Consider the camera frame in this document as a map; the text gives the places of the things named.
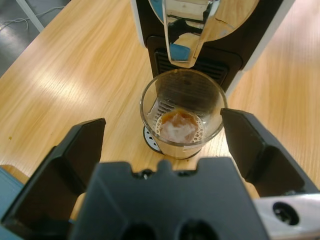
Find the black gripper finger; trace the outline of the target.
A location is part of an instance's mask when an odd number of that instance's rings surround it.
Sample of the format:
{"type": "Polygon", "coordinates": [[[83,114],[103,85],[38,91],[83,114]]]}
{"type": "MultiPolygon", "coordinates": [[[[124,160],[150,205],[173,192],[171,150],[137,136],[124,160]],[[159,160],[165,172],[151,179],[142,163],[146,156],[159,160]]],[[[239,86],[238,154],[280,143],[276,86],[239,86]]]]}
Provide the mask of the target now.
{"type": "Polygon", "coordinates": [[[318,194],[296,160],[251,113],[222,108],[226,141],[241,176],[259,195],[318,194]]]}
{"type": "Polygon", "coordinates": [[[106,120],[74,125],[54,146],[1,219],[14,234],[68,234],[70,216],[100,161],[106,120]]]}

